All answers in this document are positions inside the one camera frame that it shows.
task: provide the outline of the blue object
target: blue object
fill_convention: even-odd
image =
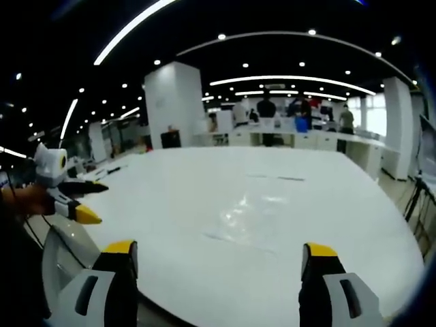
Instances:
[[[302,117],[295,117],[295,128],[298,133],[307,133],[307,120]]]

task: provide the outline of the column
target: column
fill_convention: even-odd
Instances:
[[[364,131],[368,130],[368,107],[367,97],[360,98],[360,128]]]
[[[421,137],[421,121],[420,115],[424,114],[424,98],[421,94],[414,94],[411,97],[411,107],[412,107],[412,116],[414,118],[414,130],[413,130],[413,144],[411,151],[411,161],[409,168],[409,175],[411,177],[415,177],[417,174],[417,159],[416,155],[418,153],[418,147]]]
[[[102,124],[100,122],[89,125],[89,142],[91,145],[91,155],[96,163],[107,159],[106,147],[104,145]]]
[[[162,149],[161,134],[179,130],[182,147],[196,145],[196,122],[204,119],[200,70],[178,62],[145,76],[151,143]]]
[[[383,168],[395,179],[406,180],[409,172],[414,132],[409,87],[396,77],[384,80],[388,128]]]

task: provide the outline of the window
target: window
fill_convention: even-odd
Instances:
[[[360,110],[360,98],[352,97],[348,99],[348,108],[349,111],[353,114],[354,117],[354,127],[360,127],[362,124],[362,111]]]
[[[368,95],[367,101],[367,130],[386,136],[388,126],[386,114],[386,100],[383,93]]]

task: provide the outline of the table surface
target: table surface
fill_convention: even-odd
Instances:
[[[298,326],[302,246],[331,246],[345,269],[399,310],[420,250],[382,189],[340,153],[256,147],[130,155],[82,201],[100,249],[138,241],[138,287],[196,326]]]

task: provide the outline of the curved light strip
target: curved light strip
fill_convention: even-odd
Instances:
[[[23,158],[23,159],[27,158],[27,156],[23,155],[22,153],[18,153],[18,152],[15,152],[13,150],[9,150],[7,148],[3,148],[2,146],[0,146],[0,152],[7,153],[8,155],[14,155],[16,157],[20,157],[20,158]]]
[[[79,101],[78,99],[74,99],[73,102],[71,103],[71,106],[69,106],[67,116],[66,116],[65,121],[63,122],[63,126],[62,126],[61,142],[63,140],[63,137],[65,136],[65,132],[67,131],[69,119],[71,118],[71,115],[73,114],[74,108],[76,107],[78,101]]]
[[[236,92],[235,95],[255,95],[255,94],[264,94],[263,91],[247,91],[247,92]]]
[[[375,92],[364,89],[362,87],[357,87],[356,85],[338,82],[337,80],[329,80],[327,78],[318,78],[318,77],[308,77],[308,76],[293,76],[293,75],[265,75],[265,76],[250,76],[250,77],[239,77],[239,78],[231,78],[229,80],[218,80],[217,82],[211,82],[211,86],[215,85],[227,84],[227,83],[235,83],[235,82],[245,82],[248,80],[311,80],[313,82],[324,82],[335,85],[340,85],[342,87],[348,87],[350,89],[355,89],[358,91],[365,92],[369,95],[375,95]]]
[[[313,95],[314,97],[329,97],[331,99],[347,101],[346,97],[338,97],[337,95],[317,93],[317,92],[304,92],[305,95]]]
[[[198,46],[194,46],[192,48],[189,48],[189,49],[187,49],[185,51],[182,51],[182,52],[178,53],[177,56],[182,56],[182,55],[185,55],[187,53],[190,53],[191,51],[195,51],[195,50],[204,48],[205,46],[210,46],[212,44],[216,44],[216,43],[219,43],[219,42],[226,42],[226,41],[229,41],[229,40],[240,39],[242,37],[251,37],[251,36],[259,36],[259,35],[297,35],[297,36],[305,36],[305,37],[314,37],[314,38],[317,38],[317,39],[322,39],[322,40],[327,40],[327,41],[343,44],[344,46],[349,46],[349,47],[355,48],[356,50],[364,52],[367,55],[371,55],[373,58],[375,58],[377,60],[380,60],[381,62],[385,63],[386,65],[388,65],[389,67],[394,69],[398,74],[402,75],[402,77],[404,77],[406,80],[408,80],[411,84],[413,84],[412,79],[409,78],[406,74],[404,74],[398,67],[396,67],[395,65],[391,64],[389,61],[387,61],[383,57],[377,57],[375,55],[375,53],[372,53],[371,51],[368,51],[367,49],[364,49],[364,48],[362,48],[360,46],[357,46],[357,45],[355,45],[353,43],[349,43],[349,42],[337,39],[335,37],[330,37],[330,36],[325,36],[325,35],[320,35],[320,34],[310,35],[310,34],[305,33],[305,32],[265,31],[265,32],[253,32],[253,33],[237,34],[237,35],[227,36],[224,40],[213,40],[213,41],[205,42],[205,43],[200,44]]]
[[[103,49],[97,59],[94,61],[94,65],[98,66],[103,60],[110,54],[116,45],[133,29],[135,29],[141,22],[145,21],[148,17],[152,16],[161,9],[164,9],[171,3],[177,0],[159,0],[157,3],[151,5],[145,9],[142,13],[137,15],[129,24],[125,25],[124,28],[119,31],[118,34],[109,42],[109,44]]]
[[[298,91],[270,91],[270,94],[298,94]]]
[[[135,109],[127,111],[125,114],[122,114],[120,118],[123,119],[123,118],[125,118],[125,117],[127,117],[127,116],[129,116],[129,115],[131,115],[131,114],[133,114],[135,112],[137,112],[137,111],[139,111],[139,107],[136,107]]]

